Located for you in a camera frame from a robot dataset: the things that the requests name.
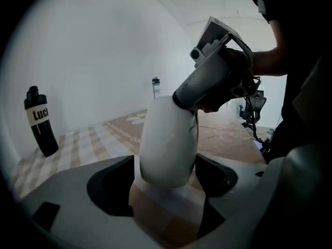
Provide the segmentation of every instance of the white container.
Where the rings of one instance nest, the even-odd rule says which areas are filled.
[[[192,173],[198,142],[197,110],[177,107],[171,96],[151,102],[140,148],[142,178],[164,187],[185,185]]]

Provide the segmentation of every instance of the plaid pattern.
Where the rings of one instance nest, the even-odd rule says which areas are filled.
[[[59,150],[47,158],[40,149],[36,149],[16,167],[12,179],[15,196],[18,200],[23,198],[57,172],[109,158],[134,155],[135,180],[130,190],[129,204],[133,207],[136,222],[166,248],[181,247],[193,242],[203,215],[205,193],[196,178],[195,168],[187,185],[180,188],[161,189],[142,180],[139,147],[145,113],[141,111],[63,135],[59,140]],[[217,125],[211,129],[204,117],[200,134],[204,137],[206,133],[209,144],[214,137],[220,141],[219,132],[223,135],[228,132],[231,137],[238,133],[232,126],[236,126],[236,123],[229,118],[225,119],[228,129]],[[209,154],[213,153],[202,146],[204,142],[199,144],[200,152],[205,150]],[[260,162],[259,158],[254,157],[249,162]]]

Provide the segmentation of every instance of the cable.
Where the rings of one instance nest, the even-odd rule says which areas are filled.
[[[251,119],[252,119],[252,124],[253,124],[253,132],[254,132],[254,138],[255,140],[257,140],[258,142],[260,143],[263,143],[263,140],[262,139],[259,139],[258,136],[257,136],[257,133],[256,133],[256,124],[255,124],[255,115],[254,115],[254,108],[251,104],[251,100],[250,98],[247,96],[244,98],[246,101],[248,101],[249,103],[249,106],[250,106],[250,110],[251,110]]]

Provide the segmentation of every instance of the person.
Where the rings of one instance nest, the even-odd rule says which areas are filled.
[[[270,24],[276,47],[254,52],[252,74],[255,76],[287,75],[283,121],[276,128],[265,160],[286,156],[288,152],[311,141],[293,100],[324,51],[324,3],[326,0],[253,0]],[[245,66],[245,55],[229,49],[238,65]],[[205,113],[211,109],[202,107]]]

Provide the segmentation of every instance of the water bottle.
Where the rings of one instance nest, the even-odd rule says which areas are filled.
[[[49,120],[46,95],[39,94],[37,86],[30,87],[24,108],[40,150],[45,157],[51,156],[59,147]]]
[[[160,88],[160,79],[159,79],[159,77],[154,77],[152,79],[152,90],[154,92],[154,100],[161,96],[161,88]]]

